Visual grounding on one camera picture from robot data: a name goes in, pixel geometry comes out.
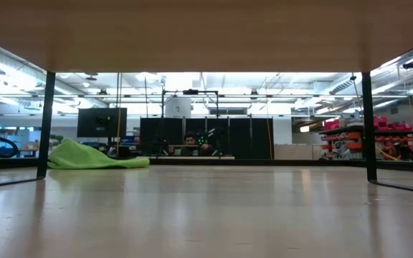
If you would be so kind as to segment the person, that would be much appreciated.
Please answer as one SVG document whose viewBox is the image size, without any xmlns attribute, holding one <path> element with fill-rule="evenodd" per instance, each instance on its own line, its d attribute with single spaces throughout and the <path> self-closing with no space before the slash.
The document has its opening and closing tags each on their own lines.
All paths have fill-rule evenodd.
<svg viewBox="0 0 413 258">
<path fill-rule="evenodd" d="M 181 156 L 211 156 L 214 149 L 207 143 L 197 145 L 196 135 L 192 132 L 184 136 L 184 147 L 181 148 Z"/>
</svg>

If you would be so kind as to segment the white box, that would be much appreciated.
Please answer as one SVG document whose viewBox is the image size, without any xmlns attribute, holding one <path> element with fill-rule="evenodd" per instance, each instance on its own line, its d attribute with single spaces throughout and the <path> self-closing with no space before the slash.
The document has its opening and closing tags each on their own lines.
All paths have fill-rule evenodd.
<svg viewBox="0 0 413 258">
<path fill-rule="evenodd" d="M 167 118 L 190 118 L 191 99 L 187 97 L 170 97 L 164 105 L 164 116 Z"/>
</svg>

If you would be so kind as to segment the black partition panels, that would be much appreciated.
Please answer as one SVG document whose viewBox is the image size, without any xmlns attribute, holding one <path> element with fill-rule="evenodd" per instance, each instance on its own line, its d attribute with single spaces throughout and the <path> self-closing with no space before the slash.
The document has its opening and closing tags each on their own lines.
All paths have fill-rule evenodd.
<svg viewBox="0 0 413 258">
<path fill-rule="evenodd" d="M 274 130 L 271 118 L 142 118 L 142 151 L 149 156 L 181 156 L 188 132 L 212 128 L 225 130 L 223 146 L 211 156 L 236 159 L 269 160 L 274 158 Z"/>
</svg>

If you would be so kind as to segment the beige cabinet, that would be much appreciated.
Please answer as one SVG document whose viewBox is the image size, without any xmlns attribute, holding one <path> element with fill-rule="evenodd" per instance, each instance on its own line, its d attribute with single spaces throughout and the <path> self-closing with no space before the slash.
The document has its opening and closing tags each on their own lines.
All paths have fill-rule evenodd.
<svg viewBox="0 0 413 258">
<path fill-rule="evenodd" d="M 285 144 L 275 145 L 275 160 L 318 160 L 321 157 L 319 145 Z"/>
</svg>

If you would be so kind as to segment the clear tray with black edges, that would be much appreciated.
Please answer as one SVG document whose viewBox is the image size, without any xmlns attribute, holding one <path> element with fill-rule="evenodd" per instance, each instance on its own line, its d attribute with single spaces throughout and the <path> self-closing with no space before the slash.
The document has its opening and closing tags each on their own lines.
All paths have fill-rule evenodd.
<svg viewBox="0 0 413 258">
<path fill-rule="evenodd" d="M 413 0 L 0 0 L 0 47 L 47 73 L 38 178 L 58 72 L 360 72 L 375 184 L 371 71 L 413 48 Z"/>
</svg>

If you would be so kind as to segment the black monitor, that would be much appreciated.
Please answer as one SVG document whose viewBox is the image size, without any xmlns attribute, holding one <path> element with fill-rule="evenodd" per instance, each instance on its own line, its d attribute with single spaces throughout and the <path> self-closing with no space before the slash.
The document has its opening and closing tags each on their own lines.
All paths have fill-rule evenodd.
<svg viewBox="0 0 413 258">
<path fill-rule="evenodd" d="M 126 133 L 126 124 L 126 108 L 79 109 L 77 119 L 77 137 L 123 137 Z"/>
</svg>

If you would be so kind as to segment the green cloth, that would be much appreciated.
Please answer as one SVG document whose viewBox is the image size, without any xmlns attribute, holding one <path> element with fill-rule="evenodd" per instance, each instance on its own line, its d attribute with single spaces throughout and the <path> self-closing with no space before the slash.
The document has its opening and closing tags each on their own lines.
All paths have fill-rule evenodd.
<svg viewBox="0 0 413 258">
<path fill-rule="evenodd" d="M 95 148 L 69 138 L 63 139 L 47 159 L 50 168 L 60 170 L 145 168 L 149 164 L 150 159 L 147 157 L 113 159 Z"/>
</svg>

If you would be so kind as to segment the storage rack with red bins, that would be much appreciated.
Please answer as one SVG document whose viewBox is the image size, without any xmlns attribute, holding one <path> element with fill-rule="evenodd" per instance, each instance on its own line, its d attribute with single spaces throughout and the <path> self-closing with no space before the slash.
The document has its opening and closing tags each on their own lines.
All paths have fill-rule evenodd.
<svg viewBox="0 0 413 258">
<path fill-rule="evenodd" d="M 364 122 L 361 116 L 326 121 L 320 132 L 321 159 L 329 161 L 364 160 Z M 390 123 L 386 116 L 373 118 L 377 160 L 402 161 L 413 153 L 413 126 L 406 122 Z"/>
</svg>

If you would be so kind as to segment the black overhead rig frame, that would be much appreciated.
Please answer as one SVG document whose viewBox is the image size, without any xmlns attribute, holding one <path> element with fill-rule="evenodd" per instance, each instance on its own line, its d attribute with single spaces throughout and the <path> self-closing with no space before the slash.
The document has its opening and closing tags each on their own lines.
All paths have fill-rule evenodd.
<svg viewBox="0 0 413 258">
<path fill-rule="evenodd" d="M 179 91 L 168 91 L 168 90 L 162 90 L 161 93 L 161 118 L 164 119 L 164 105 L 167 99 L 170 97 L 187 97 L 191 98 L 191 96 L 196 96 L 196 95 L 203 95 L 204 97 L 210 97 L 211 94 L 216 95 L 216 113 L 215 116 L 216 118 L 219 118 L 219 93 L 217 91 L 211 91 L 211 90 L 182 90 L 181 92 Z"/>
</svg>

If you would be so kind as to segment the black aluminium table frame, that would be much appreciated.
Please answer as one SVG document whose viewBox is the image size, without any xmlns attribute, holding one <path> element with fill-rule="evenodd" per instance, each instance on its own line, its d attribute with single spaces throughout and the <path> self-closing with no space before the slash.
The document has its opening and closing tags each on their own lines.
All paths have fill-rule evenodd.
<svg viewBox="0 0 413 258">
<path fill-rule="evenodd" d="M 0 169 L 28 168 L 37 166 L 37 158 L 9 158 L 0 159 Z M 366 161 L 314 161 L 314 160 L 252 160 L 252 159 L 200 159 L 200 158 L 154 158 L 151 165 L 161 166 L 353 166 L 366 167 Z M 413 161 L 376 161 L 379 169 L 396 171 L 413 171 Z"/>
</svg>

